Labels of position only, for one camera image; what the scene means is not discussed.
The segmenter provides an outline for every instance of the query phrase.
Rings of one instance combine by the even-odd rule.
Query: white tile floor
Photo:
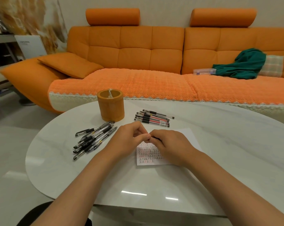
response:
[[[0,98],[0,226],[16,226],[31,209],[51,201],[28,180],[25,157],[35,135],[56,116],[38,106],[21,106],[15,93]],[[92,221],[95,226],[125,225],[97,214]],[[205,222],[197,225],[231,225],[227,219],[220,218]]]

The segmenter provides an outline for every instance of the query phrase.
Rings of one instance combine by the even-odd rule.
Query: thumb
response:
[[[158,139],[156,139],[156,138],[150,138],[149,141],[150,141],[153,145],[155,145],[155,146],[159,149],[159,151],[165,149],[165,146],[164,146],[164,144],[162,143],[161,140],[158,140]]]
[[[144,134],[134,137],[133,139],[135,141],[135,144],[138,146],[140,143],[142,143],[145,140],[149,140],[150,138],[151,138],[151,135],[149,133],[144,133]]]

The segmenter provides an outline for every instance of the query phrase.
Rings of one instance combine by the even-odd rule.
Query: left hand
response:
[[[129,156],[141,142],[150,138],[151,135],[141,122],[136,121],[120,126],[104,149],[121,159]]]

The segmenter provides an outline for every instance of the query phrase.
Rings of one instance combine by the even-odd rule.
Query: hand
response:
[[[136,121],[120,126],[105,148],[121,159],[129,156],[141,142],[150,138],[151,135],[141,122]]]
[[[172,130],[153,130],[150,135],[150,142],[154,144],[160,151],[161,155],[177,166],[188,166],[189,158],[193,157],[195,152],[194,148],[184,134]]]

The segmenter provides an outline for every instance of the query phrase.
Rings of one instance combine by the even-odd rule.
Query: pen holder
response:
[[[108,89],[97,93],[101,117],[104,121],[120,121],[124,118],[123,93],[117,89],[111,90],[109,97]]]

